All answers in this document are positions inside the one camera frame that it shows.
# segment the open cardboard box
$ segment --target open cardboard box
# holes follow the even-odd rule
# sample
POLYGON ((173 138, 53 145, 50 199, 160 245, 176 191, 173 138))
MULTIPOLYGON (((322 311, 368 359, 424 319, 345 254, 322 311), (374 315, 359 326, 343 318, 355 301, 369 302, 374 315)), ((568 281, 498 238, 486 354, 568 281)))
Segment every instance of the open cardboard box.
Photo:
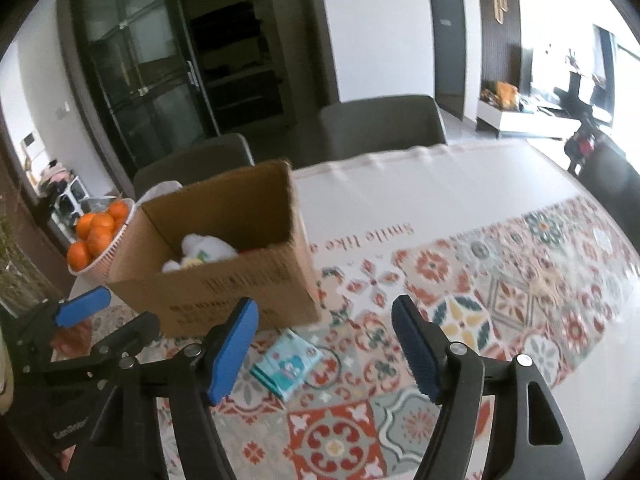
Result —
POLYGON ((157 314, 162 333, 172 337, 205 335, 243 296, 260 307, 261 329, 318 321, 289 165, 271 161, 229 171, 144 203, 107 284, 134 310, 157 314), (162 273, 166 261, 180 260, 189 233, 217 236, 241 254, 162 273))

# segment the chair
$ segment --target chair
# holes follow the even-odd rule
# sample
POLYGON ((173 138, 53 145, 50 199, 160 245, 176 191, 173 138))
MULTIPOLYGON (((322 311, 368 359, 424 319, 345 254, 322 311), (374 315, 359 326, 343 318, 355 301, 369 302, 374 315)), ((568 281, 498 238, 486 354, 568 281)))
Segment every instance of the chair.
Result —
POLYGON ((136 197, 165 180, 177 180, 183 186, 224 173, 253 166, 254 158, 246 139, 240 134, 225 134, 207 139, 188 150, 172 153, 142 168, 133 178, 136 197))
POLYGON ((578 181, 640 251, 640 175, 622 152, 606 142, 597 144, 578 174, 578 181))
POLYGON ((440 109, 427 95, 333 104, 320 110, 319 123, 327 160, 447 143, 440 109))

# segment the bolt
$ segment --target bolt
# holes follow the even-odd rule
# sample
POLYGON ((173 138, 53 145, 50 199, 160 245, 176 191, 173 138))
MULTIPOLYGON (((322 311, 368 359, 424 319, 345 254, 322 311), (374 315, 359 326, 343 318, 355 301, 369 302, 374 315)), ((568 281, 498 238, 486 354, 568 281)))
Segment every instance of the bolt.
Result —
POLYGON ((120 359, 118 366, 123 370, 127 370, 128 368, 133 368, 134 364, 136 364, 136 360, 133 357, 127 356, 120 359))
POLYGON ((533 364, 533 359, 526 354, 520 354, 516 357, 516 361, 520 366, 529 367, 533 364))
POLYGON ((466 345, 464 343, 455 341, 449 345, 449 350, 451 350, 452 354, 464 355, 466 354, 466 345))
POLYGON ((184 354, 187 357, 196 357, 196 355, 200 355, 202 352, 202 347, 197 343, 192 343, 184 347, 184 354))

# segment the fruit basket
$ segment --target fruit basket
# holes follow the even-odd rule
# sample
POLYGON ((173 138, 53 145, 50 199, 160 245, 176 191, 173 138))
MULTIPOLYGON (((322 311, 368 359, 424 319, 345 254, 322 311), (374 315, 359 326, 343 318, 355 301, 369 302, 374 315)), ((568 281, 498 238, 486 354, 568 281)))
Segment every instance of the fruit basket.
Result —
POLYGON ((115 257, 116 251, 118 249, 118 245, 122 240, 122 235, 124 231, 127 230, 127 226, 133 215, 136 213, 136 203, 134 200, 130 198, 123 198, 122 201, 127 205, 129 209, 129 213, 127 214, 126 220, 122 224, 122 227, 113 235, 113 240, 111 243, 102 251, 99 256, 95 257, 95 260, 92 261, 88 266, 86 266, 82 270, 73 270, 70 265, 68 265, 69 272, 74 276, 84 276, 89 278, 95 285, 103 285, 107 279, 107 274, 109 273, 109 269, 111 267, 111 263, 115 257))

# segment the tablecloth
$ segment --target tablecloth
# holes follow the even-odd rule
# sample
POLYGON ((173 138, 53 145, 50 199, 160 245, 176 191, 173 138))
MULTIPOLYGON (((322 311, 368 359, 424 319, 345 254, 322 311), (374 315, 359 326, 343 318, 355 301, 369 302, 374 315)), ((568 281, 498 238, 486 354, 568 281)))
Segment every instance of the tablecloth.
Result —
MULTIPOLYGON (((323 314, 294 328, 323 359, 282 404, 248 373, 277 334, 256 336, 211 410, 239 479, 413 477, 439 408, 417 390, 392 329, 390 305, 405 293, 479 354, 529 354, 587 478, 606 475, 640 422, 640 260, 577 181, 517 140, 366 155, 294 178, 323 314)), ((116 298, 94 317, 94 340, 134 315, 116 298)), ((138 358, 189 342, 160 338, 138 358)), ((470 480, 481 477, 492 409, 485 398, 470 480)), ((165 399, 158 410, 169 471, 183 478, 165 399)))

